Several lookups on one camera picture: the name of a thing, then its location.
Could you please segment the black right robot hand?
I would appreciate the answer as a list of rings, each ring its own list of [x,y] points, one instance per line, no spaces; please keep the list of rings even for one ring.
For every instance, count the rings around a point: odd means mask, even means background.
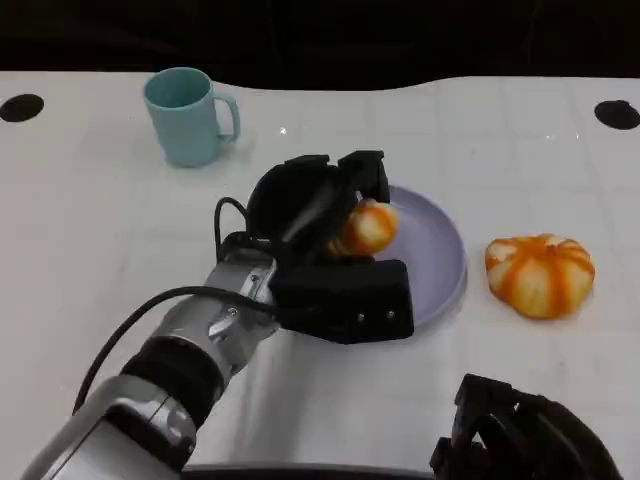
[[[601,439],[564,405],[473,374],[455,396],[451,435],[430,459],[437,479],[620,479]]]

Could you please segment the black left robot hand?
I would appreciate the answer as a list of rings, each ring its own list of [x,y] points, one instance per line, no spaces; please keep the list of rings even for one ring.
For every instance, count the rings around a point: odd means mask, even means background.
[[[390,203],[381,150],[357,150],[332,164],[308,154],[271,168],[248,205],[248,234],[266,240],[283,267],[371,256],[389,241],[368,240],[359,216],[373,204]]]

